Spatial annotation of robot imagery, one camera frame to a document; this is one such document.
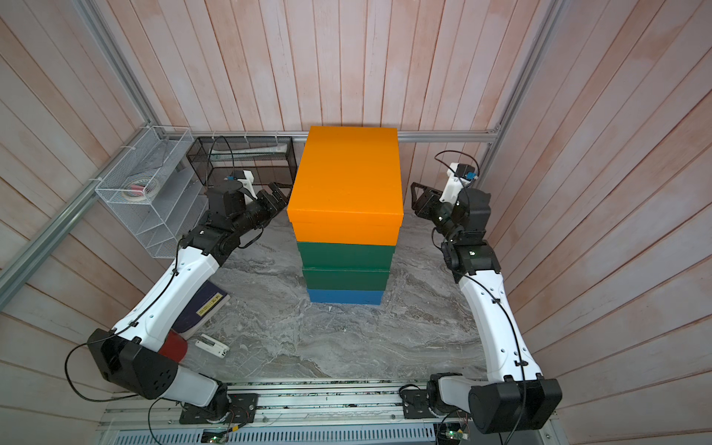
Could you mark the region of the blue shoebox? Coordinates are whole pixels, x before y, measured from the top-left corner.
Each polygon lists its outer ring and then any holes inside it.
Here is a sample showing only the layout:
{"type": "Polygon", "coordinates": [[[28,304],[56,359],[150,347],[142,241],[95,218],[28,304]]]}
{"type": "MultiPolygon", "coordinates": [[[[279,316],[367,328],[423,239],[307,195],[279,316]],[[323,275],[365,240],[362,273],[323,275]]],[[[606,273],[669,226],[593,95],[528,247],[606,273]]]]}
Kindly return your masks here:
{"type": "Polygon", "coordinates": [[[311,302],[323,304],[380,305],[384,290],[307,289],[311,302]]]}

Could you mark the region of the orange shoebox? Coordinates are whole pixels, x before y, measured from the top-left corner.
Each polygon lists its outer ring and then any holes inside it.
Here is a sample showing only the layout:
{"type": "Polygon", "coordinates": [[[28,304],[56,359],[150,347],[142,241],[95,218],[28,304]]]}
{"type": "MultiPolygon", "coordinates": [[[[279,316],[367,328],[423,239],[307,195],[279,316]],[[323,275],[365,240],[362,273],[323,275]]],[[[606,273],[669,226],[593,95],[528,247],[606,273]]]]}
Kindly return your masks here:
{"type": "Polygon", "coordinates": [[[298,242],[394,247],[403,198],[396,129],[313,126],[287,215],[298,242]]]}

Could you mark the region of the small green shoebox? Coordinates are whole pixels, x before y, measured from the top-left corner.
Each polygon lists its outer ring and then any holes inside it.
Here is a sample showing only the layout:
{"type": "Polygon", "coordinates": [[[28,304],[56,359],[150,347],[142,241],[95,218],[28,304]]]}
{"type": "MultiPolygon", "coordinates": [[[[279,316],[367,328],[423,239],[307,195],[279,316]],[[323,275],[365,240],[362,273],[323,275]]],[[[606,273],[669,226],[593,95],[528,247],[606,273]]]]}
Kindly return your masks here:
{"type": "Polygon", "coordinates": [[[302,270],[308,289],[318,290],[385,290],[389,270],[349,270],[304,268],[302,270]]]}

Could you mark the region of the large green shoebox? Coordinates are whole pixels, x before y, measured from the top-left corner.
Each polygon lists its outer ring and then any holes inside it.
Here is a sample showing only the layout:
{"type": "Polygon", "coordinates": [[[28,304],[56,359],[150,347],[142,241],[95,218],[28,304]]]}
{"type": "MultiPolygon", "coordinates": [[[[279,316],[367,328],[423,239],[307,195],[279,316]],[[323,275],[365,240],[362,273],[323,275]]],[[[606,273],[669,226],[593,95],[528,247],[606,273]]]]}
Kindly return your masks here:
{"type": "Polygon", "coordinates": [[[395,246],[298,242],[305,268],[346,270],[387,270],[395,246]]]}

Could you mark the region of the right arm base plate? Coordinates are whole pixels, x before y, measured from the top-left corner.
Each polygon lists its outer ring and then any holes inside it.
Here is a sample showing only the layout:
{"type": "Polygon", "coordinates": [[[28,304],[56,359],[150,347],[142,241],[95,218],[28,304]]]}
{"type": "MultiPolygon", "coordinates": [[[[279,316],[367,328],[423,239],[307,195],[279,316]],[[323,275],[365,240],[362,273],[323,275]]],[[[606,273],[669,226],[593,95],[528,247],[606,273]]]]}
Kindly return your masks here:
{"type": "Polygon", "coordinates": [[[435,393],[421,389],[414,384],[407,384],[398,389],[402,401],[402,413],[406,419],[427,419],[447,417],[448,415],[467,415],[454,406],[437,404],[435,393]]]}

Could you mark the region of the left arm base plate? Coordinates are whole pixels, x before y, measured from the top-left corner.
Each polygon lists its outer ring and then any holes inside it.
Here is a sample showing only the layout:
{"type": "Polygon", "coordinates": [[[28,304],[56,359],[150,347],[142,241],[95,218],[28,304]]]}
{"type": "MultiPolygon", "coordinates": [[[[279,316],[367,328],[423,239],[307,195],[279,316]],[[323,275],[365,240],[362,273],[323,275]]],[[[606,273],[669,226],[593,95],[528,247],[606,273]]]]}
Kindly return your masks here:
{"type": "Polygon", "coordinates": [[[219,393],[206,407],[186,404],[179,418],[180,425],[253,423],[259,402],[257,393],[219,393]]]}

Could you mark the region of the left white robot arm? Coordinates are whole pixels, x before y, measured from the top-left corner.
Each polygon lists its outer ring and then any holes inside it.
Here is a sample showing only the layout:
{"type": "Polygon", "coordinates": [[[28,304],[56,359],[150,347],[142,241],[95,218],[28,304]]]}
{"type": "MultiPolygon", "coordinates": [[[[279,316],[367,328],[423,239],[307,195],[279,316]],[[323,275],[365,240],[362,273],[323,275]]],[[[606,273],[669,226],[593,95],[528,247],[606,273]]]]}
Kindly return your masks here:
{"type": "Polygon", "coordinates": [[[198,290],[226,262],[241,239],[262,234],[289,203],[287,185],[270,183],[253,191],[234,178],[208,191],[208,209],[178,242],[169,270],[111,330],[96,330],[85,341],[100,376],[146,400],[166,399],[197,411],[208,423],[222,423],[232,411],[226,384],[192,371],[161,354],[174,323],[198,290]]]}

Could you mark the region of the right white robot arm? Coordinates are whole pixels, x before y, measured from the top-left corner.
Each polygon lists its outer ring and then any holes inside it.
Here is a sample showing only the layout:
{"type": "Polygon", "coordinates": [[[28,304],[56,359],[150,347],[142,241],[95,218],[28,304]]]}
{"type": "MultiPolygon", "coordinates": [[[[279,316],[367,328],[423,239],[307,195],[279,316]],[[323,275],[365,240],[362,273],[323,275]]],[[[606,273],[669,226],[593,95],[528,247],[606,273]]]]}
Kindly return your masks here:
{"type": "Polygon", "coordinates": [[[486,381],[433,374],[431,409],[445,416],[467,413],[483,434],[542,428],[563,391],[556,379],[544,377],[509,305],[501,265],[485,239],[490,194],[462,185],[439,191],[413,183],[411,189],[413,212],[443,237],[439,249],[471,309],[486,360],[486,381]]]}

